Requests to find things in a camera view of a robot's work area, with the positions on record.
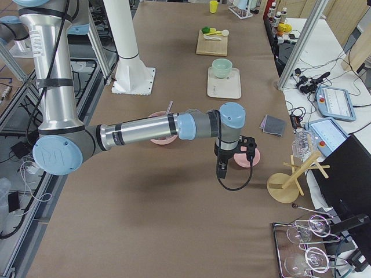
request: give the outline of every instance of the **pink bowl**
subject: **pink bowl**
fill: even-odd
[[[233,156],[233,158],[236,161],[236,163],[240,165],[241,167],[250,168],[250,162],[247,160],[245,153],[236,153]],[[253,166],[257,165],[259,160],[260,160],[260,152],[258,149],[255,149],[255,157],[253,160]]]
[[[165,113],[166,113],[165,111],[159,111],[159,112],[155,112],[155,113],[151,114],[151,115],[148,116],[148,117],[151,118],[151,117],[157,117],[157,116],[164,116]],[[157,145],[168,145],[168,144],[170,144],[171,142],[173,142],[177,137],[178,137],[178,135],[171,135],[171,136],[167,136],[167,137],[164,138],[163,140],[150,139],[150,141],[151,141],[152,143],[157,144]]]

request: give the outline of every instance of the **brown table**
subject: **brown table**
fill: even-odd
[[[219,6],[143,2],[134,18],[141,59],[157,73],[151,96],[116,95],[106,87],[92,124],[118,123],[166,109],[205,112],[228,100],[206,95],[215,57],[195,54],[198,30],[230,31],[228,59],[241,73],[247,112],[243,134],[255,137],[261,161],[250,185],[229,192],[216,180],[214,139],[146,141],[115,148],[70,174],[28,277],[277,277],[271,223],[301,214],[276,202],[266,181],[289,173],[293,135],[262,19],[239,20]],[[263,134],[265,114],[287,121],[285,134]],[[230,187],[249,172],[231,160]],[[309,193],[298,204],[311,206]]]

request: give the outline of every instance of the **white table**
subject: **white table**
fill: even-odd
[[[293,30],[301,31],[305,24],[306,19],[288,19],[288,23],[292,25]],[[311,35],[309,42],[307,43],[301,57],[300,61],[297,64],[297,67],[301,70],[312,68],[312,66],[317,65],[324,65],[328,61],[337,59],[340,55],[342,58],[345,58],[345,54],[343,52],[342,47],[338,43],[337,39],[335,38],[334,34],[332,33],[330,27],[328,26],[325,20],[320,20],[315,27],[314,32]],[[315,69],[308,69],[304,71],[304,75],[306,77],[321,75],[327,71],[330,71],[331,74],[328,79],[333,79],[342,75],[339,78],[332,80],[332,87],[338,87],[347,89],[351,94],[358,94],[358,96],[351,95],[351,101],[353,105],[365,105],[371,104],[371,95],[366,89],[365,85],[362,83],[360,79],[356,80],[357,76],[352,72],[346,72],[341,67],[342,60],[338,60],[337,63],[334,61],[329,63],[326,66],[321,68]],[[303,94],[296,88],[296,81],[293,78],[290,78],[288,84],[286,85],[286,89],[284,89],[283,93],[285,94],[285,98],[287,101],[293,104],[294,107],[305,107],[307,112],[311,112],[311,104],[307,100],[307,95]],[[291,109],[292,106],[289,103],[286,103],[288,109]],[[356,131],[371,121],[371,107],[365,108],[355,108],[355,114],[357,120],[354,122],[345,122],[338,120],[337,122],[339,125],[348,133]],[[312,115],[305,115],[303,122],[313,121],[323,118],[322,115],[317,110]],[[371,140],[369,140],[371,136],[371,125],[355,133],[356,137],[360,140],[360,142],[365,146],[365,148],[371,152]],[[316,180],[314,179],[311,172],[308,173],[307,176],[308,185],[311,190],[311,197],[313,204],[316,209],[320,207],[328,207],[326,202],[324,201]],[[347,253],[342,253],[341,257],[347,258],[351,251]],[[344,268],[339,268],[340,273],[343,275],[349,266]],[[371,277],[371,266],[368,266],[363,272],[361,273],[351,273],[348,277]]]

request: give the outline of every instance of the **black monitor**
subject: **black monitor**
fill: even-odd
[[[321,193],[342,221],[359,214],[371,218],[371,155],[351,135],[322,163],[329,178],[313,170]],[[371,223],[349,229],[362,255],[371,264]]]

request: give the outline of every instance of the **wooden cutting board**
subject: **wooden cutting board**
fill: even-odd
[[[199,30],[196,54],[226,56],[228,50],[228,37],[217,36],[221,41],[210,41],[203,37],[203,33]]]

